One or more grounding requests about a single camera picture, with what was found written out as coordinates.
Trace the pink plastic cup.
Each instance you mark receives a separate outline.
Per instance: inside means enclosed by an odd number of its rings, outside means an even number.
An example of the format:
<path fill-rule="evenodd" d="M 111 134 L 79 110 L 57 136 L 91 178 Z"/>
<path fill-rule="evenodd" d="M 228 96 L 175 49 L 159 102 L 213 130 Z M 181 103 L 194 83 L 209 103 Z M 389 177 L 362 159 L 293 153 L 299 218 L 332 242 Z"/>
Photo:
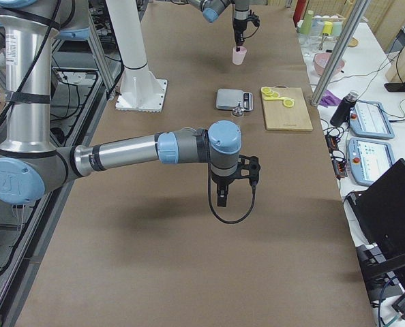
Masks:
<path fill-rule="evenodd" d="M 234 46 L 232 48 L 232 63 L 234 65 L 241 65 L 247 54 L 247 49 L 244 46 Z"/>

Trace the digital kitchen scale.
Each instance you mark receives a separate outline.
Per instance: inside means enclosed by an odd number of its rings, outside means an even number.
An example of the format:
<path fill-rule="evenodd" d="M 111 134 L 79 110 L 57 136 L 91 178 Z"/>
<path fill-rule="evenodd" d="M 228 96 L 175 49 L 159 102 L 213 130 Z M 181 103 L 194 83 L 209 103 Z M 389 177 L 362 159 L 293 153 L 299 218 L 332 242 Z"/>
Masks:
<path fill-rule="evenodd" d="M 244 111 L 254 109 L 253 94 L 241 89 L 218 89 L 215 107 L 218 110 L 232 110 L 241 105 Z"/>

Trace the green cup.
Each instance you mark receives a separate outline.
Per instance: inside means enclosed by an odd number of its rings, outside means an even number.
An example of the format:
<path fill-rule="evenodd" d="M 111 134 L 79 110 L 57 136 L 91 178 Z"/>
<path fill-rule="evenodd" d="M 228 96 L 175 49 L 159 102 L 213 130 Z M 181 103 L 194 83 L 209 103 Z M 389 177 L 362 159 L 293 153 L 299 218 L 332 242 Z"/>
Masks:
<path fill-rule="evenodd" d="M 308 35 L 310 33 L 313 17 L 314 17 L 314 11 L 313 10 L 308 10 L 305 13 L 305 15 L 303 17 L 303 21 L 301 23 L 301 26 L 298 28 L 298 32 L 300 34 Z"/>

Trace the glass sauce bottle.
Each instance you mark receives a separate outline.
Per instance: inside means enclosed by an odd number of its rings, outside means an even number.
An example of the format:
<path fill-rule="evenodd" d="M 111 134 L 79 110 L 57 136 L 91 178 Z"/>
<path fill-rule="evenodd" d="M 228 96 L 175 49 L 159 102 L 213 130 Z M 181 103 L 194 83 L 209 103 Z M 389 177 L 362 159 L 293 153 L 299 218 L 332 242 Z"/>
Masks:
<path fill-rule="evenodd" d="M 241 105 L 241 102 L 238 102 L 238 104 L 232 109 L 232 117 L 239 119 L 244 116 L 244 109 Z"/>

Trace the yellow cup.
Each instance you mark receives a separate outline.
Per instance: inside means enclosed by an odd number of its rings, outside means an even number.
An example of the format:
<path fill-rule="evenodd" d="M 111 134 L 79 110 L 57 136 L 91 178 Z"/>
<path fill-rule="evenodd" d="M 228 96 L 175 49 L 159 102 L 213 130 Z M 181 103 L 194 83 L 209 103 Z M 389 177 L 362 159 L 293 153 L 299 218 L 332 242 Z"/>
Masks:
<path fill-rule="evenodd" d="M 333 28 L 333 23 L 331 21 L 324 21 L 322 27 L 322 35 L 330 36 Z"/>

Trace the yellow plastic knife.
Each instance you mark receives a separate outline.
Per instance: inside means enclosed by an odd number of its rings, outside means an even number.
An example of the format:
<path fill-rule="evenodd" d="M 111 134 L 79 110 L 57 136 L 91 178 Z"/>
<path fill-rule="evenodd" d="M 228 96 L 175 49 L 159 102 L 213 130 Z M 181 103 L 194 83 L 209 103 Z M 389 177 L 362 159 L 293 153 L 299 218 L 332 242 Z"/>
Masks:
<path fill-rule="evenodd" d="M 292 102 L 294 103 L 294 99 L 289 97 L 264 97 L 265 101 L 283 101 L 283 102 Z"/>

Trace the lemon slice front pair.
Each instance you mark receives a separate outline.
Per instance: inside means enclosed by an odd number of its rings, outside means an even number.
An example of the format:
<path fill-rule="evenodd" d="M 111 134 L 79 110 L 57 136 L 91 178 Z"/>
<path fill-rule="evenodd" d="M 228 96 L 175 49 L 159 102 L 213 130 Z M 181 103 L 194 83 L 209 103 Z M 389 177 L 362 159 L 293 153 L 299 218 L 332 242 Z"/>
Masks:
<path fill-rule="evenodd" d="M 291 99 L 291 98 L 284 98 L 282 100 L 282 103 L 285 107 L 292 108 L 295 104 L 295 101 L 294 101 L 294 99 Z"/>

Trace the bamboo cutting board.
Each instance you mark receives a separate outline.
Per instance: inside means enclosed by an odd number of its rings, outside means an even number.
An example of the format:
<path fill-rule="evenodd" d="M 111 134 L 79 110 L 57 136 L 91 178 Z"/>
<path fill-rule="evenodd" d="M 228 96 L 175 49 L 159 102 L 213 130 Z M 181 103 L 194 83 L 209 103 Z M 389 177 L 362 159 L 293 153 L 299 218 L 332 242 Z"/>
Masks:
<path fill-rule="evenodd" d="M 261 92 L 265 127 L 268 131 L 312 131 L 312 122 L 305 103 L 303 91 L 296 87 L 270 87 L 278 92 L 280 97 L 294 99 L 292 108 L 287 108 L 282 101 L 265 101 L 264 97 L 270 97 Z"/>

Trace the pink bowl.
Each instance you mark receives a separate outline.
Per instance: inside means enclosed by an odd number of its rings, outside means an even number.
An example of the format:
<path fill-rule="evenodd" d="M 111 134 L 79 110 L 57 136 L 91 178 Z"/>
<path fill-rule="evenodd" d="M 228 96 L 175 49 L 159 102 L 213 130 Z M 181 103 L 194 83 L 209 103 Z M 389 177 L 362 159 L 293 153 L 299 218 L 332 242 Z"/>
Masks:
<path fill-rule="evenodd" d="M 320 52 L 320 53 L 315 54 L 314 59 L 313 59 L 314 69 L 319 76 L 322 76 L 322 74 L 331 58 L 331 55 L 332 54 L 329 52 Z M 334 75 L 340 73 L 342 71 L 342 69 L 344 68 L 345 63 L 346 63 L 345 60 L 340 59 L 334 72 L 332 73 L 332 75 L 334 76 Z"/>

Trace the purple glove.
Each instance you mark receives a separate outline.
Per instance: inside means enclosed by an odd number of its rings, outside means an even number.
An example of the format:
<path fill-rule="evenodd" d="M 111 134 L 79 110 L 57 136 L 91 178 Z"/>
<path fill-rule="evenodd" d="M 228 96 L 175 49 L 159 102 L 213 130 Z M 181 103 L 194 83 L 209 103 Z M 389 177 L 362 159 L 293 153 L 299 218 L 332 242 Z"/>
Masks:
<path fill-rule="evenodd" d="M 319 105 L 328 108 L 329 106 L 338 106 L 341 101 L 342 100 L 330 92 L 330 90 L 326 90 L 319 102 Z"/>

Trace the near teach pendant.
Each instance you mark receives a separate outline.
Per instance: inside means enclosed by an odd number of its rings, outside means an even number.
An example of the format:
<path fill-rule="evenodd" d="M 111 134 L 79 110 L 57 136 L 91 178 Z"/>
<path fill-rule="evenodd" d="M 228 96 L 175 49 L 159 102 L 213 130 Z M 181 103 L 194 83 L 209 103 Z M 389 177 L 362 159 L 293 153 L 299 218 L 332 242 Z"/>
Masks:
<path fill-rule="evenodd" d="M 348 141 L 348 162 L 355 182 L 370 186 L 395 163 L 395 158 L 387 142 L 351 138 Z"/>

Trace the teach pendant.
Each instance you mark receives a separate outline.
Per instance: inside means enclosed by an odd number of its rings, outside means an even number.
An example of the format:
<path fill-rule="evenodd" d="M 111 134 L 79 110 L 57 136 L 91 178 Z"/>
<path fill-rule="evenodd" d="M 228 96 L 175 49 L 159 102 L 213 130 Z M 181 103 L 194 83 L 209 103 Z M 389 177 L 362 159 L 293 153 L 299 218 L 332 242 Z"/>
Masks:
<path fill-rule="evenodd" d="M 355 182 L 370 186 L 395 163 L 395 158 L 387 142 L 351 138 L 348 141 L 348 162 Z"/>
<path fill-rule="evenodd" d="M 383 105 L 380 102 L 357 101 L 350 112 L 350 128 L 364 138 L 390 140 L 395 137 Z"/>

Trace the far teach pendant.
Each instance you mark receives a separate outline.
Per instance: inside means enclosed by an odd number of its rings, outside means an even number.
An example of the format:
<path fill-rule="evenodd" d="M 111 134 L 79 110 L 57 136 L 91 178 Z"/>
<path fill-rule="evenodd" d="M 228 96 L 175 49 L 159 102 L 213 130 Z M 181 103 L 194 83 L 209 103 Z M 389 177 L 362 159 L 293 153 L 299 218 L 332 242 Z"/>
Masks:
<path fill-rule="evenodd" d="M 390 140 L 395 137 L 383 105 L 380 102 L 357 101 L 350 112 L 350 128 L 364 138 Z"/>

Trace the black laptop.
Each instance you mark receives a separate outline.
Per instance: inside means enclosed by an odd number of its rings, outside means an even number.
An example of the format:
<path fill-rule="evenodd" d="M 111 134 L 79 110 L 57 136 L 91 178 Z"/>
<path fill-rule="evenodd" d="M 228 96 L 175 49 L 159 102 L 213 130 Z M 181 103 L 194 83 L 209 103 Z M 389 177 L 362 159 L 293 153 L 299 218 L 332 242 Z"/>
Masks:
<path fill-rule="evenodd" d="M 383 261 L 370 261 L 358 249 L 366 281 L 394 273 L 405 290 L 405 160 L 396 161 L 368 189 L 348 198 L 367 240 L 378 245 Z"/>

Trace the aluminium frame post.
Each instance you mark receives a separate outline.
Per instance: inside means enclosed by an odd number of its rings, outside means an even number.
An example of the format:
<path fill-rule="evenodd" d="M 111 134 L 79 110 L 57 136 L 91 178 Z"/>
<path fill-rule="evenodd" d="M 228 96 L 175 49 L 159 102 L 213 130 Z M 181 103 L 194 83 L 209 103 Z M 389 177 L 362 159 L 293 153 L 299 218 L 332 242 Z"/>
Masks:
<path fill-rule="evenodd" d="M 329 82 L 333 77 L 333 73 L 336 70 L 339 61 L 342 59 L 345 50 L 348 47 L 348 43 L 352 38 L 354 32 L 356 31 L 357 26 L 360 23 L 363 15 L 365 14 L 365 11 L 367 10 L 370 2 L 370 0 L 355 1 L 349 17 L 345 20 L 345 25 L 342 29 L 340 38 L 337 41 L 324 69 L 324 72 L 322 73 L 318 84 L 313 92 L 310 100 L 312 106 L 317 107 L 317 105 L 319 105 L 325 91 L 327 90 Z"/>

